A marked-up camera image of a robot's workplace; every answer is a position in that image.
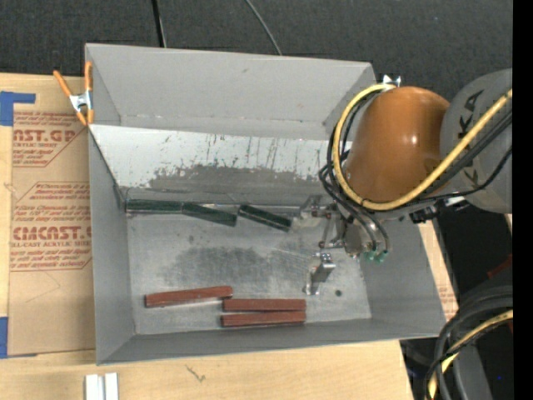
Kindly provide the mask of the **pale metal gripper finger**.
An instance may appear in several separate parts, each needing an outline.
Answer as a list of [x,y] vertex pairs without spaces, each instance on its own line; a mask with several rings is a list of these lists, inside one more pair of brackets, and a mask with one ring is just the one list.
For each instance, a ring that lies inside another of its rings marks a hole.
[[320,287],[327,281],[331,273],[336,269],[332,255],[329,252],[319,252],[317,254],[320,262],[312,267],[307,274],[304,292],[306,295],[318,295]]
[[322,220],[329,221],[332,213],[331,204],[323,196],[310,196],[292,218],[292,228],[315,228]]

